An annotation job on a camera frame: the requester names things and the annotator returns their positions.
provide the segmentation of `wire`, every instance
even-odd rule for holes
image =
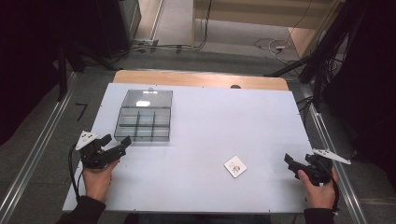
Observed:
[[[80,196],[79,196],[79,192],[78,192],[78,186],[76,185],[76,179],[74,178],[74,170],[73,170],[73,162],[72,162],[72,155],[73,155],[73,151],[75,148],[76,148],[76,144],[71,146],[69,149],[68,164],[69,164],[69,174],[70,174],[70,178],[72,180],[73,189],[76,193],[76,200],[79,201]]]
[[[298,24],[300,24],[300,22],[305,18],[306,12],[308,12],[308,9],[311,7],[311,4],[312,4],[312,0],[309,2],[309,5],[308,5],[308,7],[307,7],[306,10],[305,10],[304,15],[301,17],[301,19],[300,19],[300,20],[293,26],[293,28],[291,29],[291,31],[290,31],[290,33],[289,33],[289,37],[288,37],[288,42],[289,42],[289,39],[291,38],[291,34],[293,33],[294,28],[296,28],[296,27],[298,26]]]
[[[141,50],[144,50],[144,49],[201,50],[204,47],[204,45],[206,43],[206,40],[207,40],[207,27],[208,27],[208,24],[209,24],[209,16],[210,16],[210,9],[211,8],[212,8],[212,0],[210,0],[209,6],[208,6],[207,12],[206,12],[204,40],[201,42],[201,44],[199,46],[191,47],[191,45],[157,45],[157,46],[141,45],[141,46],[126,50],[124,52],[121,52],[121,53],[118,53],[118,54],[114,54],[113,56],[120,55],[120,57],[115,59],[114,61],[110,62],[110,64],[118,62],[119,60],[121,60],[123,57],[125,57],[125,55],[127,55],[130,52],[141,51]]]

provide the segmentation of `clear plastic organizer box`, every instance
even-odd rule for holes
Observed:
[[[120,108],[114,138],[136,142],[169,142],[172,91],[128,90]]]

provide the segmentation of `white table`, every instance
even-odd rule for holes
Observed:
[[[305,209],[304,187],[283,161],[285,153],[297,161],[312,154],[291,91],[112,83],[92,132],[113,134],[126,92],[150,87],[173,91],[170,142],[127,148],[113,171],[106,210],[263,214]],[[223,165],[235,155],[247,167],[237,178]],[[64,211],[75,206],[71,188]]]

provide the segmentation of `human hand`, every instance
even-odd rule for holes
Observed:
[[[309,177],[304,171],[299,170],[298,176],[305,186],[308,207],[332,209],[335,200],[335,191],[332,186],[332,181],[322,187],[317,187],[309,181]],[[338,184],[339,178],[334,168],[332,168],[332,177]]]
[[[99,202],[104,203],[107,200],[108,187],[111,182],[111,172],[120,161],[111,162],[102,170],[86,168],[82,172],[86,195]]]

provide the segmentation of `small white card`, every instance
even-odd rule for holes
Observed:
[[[224,163],[224,166],[234,178],[237,178],[247,169],[246,165],[237,156]]]

